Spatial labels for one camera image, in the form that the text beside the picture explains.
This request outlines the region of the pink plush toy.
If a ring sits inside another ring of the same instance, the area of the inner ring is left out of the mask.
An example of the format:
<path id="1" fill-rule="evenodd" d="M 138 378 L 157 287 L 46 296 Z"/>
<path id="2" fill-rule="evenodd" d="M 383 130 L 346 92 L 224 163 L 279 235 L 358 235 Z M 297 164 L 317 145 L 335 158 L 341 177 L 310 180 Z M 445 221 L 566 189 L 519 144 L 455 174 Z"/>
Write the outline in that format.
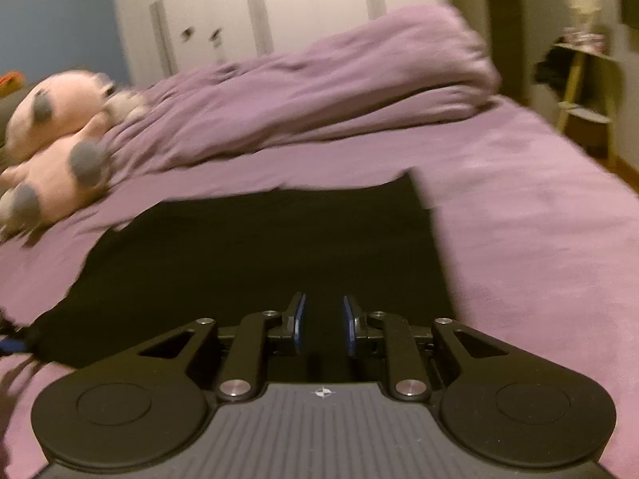
<path id="1" fill-rule="evenodd" d="M 102 197 L 112 128 L 149 109 L 141 92 L 103 73 L 68 70 L 37 83 L 4 128 L 1 233 L 49 227 Z"/>

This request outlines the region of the yellow side shelf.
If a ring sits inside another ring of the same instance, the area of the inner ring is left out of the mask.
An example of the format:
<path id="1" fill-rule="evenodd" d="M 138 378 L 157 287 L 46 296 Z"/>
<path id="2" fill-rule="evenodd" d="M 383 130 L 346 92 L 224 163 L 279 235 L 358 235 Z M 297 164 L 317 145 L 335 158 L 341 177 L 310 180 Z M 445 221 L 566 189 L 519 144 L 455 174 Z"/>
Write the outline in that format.
<path id="1" fill-rule="evenodd" d="M 613 169 L 619 66 L 599 24 L 602 0 L 563 0 L 569 25 L 536 64 L 534 81 L 558 99 L 557 131 Z"/>

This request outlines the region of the purple duvet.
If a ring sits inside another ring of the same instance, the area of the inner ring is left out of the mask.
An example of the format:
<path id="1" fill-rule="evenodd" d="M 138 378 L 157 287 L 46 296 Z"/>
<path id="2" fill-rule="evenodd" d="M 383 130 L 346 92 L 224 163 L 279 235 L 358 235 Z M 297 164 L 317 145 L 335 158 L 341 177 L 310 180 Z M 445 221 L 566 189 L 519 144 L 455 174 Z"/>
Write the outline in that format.
<path id="1" fill-rule="evenodd" d="M 484 40 L 453 6 L 408 6 L 300 52 L 159 81 L 145 93 L 147 113 L 105 137 L 111 179 L 464 120 L 499 86 Z"/>

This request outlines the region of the white wardrobe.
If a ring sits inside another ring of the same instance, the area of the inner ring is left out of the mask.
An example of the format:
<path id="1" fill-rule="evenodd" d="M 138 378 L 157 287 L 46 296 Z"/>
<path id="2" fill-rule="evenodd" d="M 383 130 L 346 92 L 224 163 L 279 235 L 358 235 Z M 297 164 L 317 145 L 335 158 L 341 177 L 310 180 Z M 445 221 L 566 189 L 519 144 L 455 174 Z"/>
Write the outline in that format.
<path id="1" fill-rule="evenodd" d="M 132 80 L 298 51 L 383 14 L 447 0 L 114 0 Z"/>

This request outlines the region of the purple bed sheet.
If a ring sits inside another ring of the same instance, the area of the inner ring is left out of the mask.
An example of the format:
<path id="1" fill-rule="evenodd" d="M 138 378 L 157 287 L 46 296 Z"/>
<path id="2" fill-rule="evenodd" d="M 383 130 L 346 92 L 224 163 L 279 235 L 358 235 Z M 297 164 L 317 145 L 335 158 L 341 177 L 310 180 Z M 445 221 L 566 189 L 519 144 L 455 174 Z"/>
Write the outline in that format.
<path id="1" fill-rule="evenodd" d="M 458 314 L 607 388 L 617 425 L 602 462 L 636 477 L 637 196 L 506 99 L 461 122 L 272 147 L 127 180 L 34 243 L 2 244 L 2 307 L 32 322 L 66 294 L 106 228 L 161 200 L 365 187 L 406 169 L 437 211 Z"/>

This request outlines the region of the black garment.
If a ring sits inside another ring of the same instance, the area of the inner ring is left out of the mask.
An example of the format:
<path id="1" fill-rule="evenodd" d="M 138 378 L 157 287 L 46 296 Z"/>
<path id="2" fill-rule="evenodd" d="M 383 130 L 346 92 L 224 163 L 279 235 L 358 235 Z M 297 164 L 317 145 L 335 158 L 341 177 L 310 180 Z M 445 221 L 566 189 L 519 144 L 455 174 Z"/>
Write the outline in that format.
<path id="1" fill-rule="evenodd" d="M 342 340 L 342 300 L 416 325 L 454 312 L 431 223 L 411 174 L 366 188 L 165 201 L 108 230 L 67 295 L 29 327 L 39 359 L 82 368 L 208 317 L 237 325 L 306 295 Z"/>

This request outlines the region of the orange plush toy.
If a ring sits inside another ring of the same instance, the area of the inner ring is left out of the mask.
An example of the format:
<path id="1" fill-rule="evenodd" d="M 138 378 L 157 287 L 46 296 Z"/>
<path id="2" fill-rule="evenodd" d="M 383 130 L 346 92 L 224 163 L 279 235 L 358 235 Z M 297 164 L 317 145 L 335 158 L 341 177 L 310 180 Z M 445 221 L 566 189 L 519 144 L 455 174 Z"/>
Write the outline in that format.
<path id="1" fill-rule="evenodd" d="M 6 97 L 24 87 L 25 77 L 19 71 L 13 70 L 0 77 L 0 97 Z"/>

